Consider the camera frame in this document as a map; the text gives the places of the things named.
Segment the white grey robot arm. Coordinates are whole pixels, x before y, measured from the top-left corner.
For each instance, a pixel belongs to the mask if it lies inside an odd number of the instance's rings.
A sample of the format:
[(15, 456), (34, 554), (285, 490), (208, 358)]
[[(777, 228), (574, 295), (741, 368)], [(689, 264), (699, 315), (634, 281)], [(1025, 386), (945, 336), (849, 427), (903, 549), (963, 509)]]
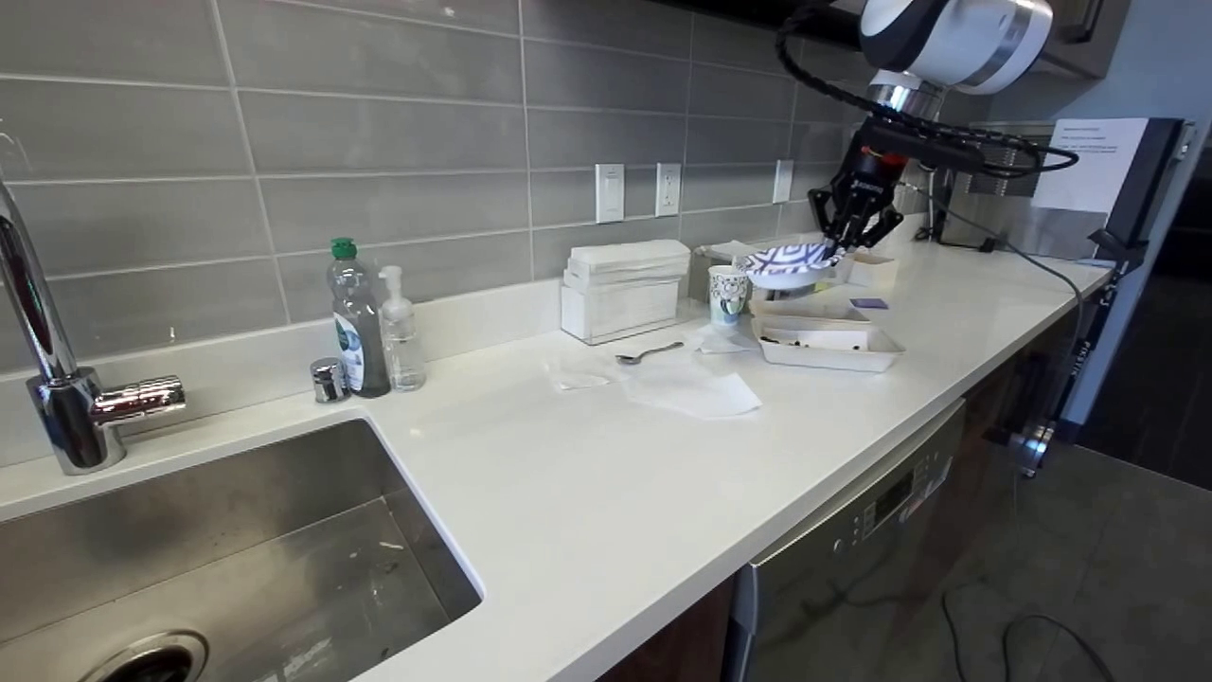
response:
[(869, 103), (843, 161), (809, 209), (834, 250), (874, 245), (902, 225), (892, 189), (907, 160), (965, 175), (1001, 175), (994, 146), (1025, 154), (1025, 175), (1046, 165), (1046, 150), (1022, 136), (941, 123), (919, 118), (911, 98), (922, 88), (959, 94), (994, 94), (1012, 88), (1040, 54), (1052, 29), (1046, 0), (866, 0), (859, 11), (859, 54), (898, 74), (902, 103)]

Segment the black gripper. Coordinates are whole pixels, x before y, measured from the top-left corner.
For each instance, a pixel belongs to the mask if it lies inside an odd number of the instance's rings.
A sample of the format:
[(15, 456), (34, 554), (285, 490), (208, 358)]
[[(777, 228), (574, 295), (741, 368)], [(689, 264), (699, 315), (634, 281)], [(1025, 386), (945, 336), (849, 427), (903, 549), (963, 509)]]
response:
[(903, 171), (903, 140), (902, 127), (878, 118), (866, 118), (849, 150), (842, 171), (829, 178), (826, 189), (809, 189), (809, 213), (818, 231), (836, 250), (869, 250), (878, 245), (903, 214), (892, 209), (892, 189)]

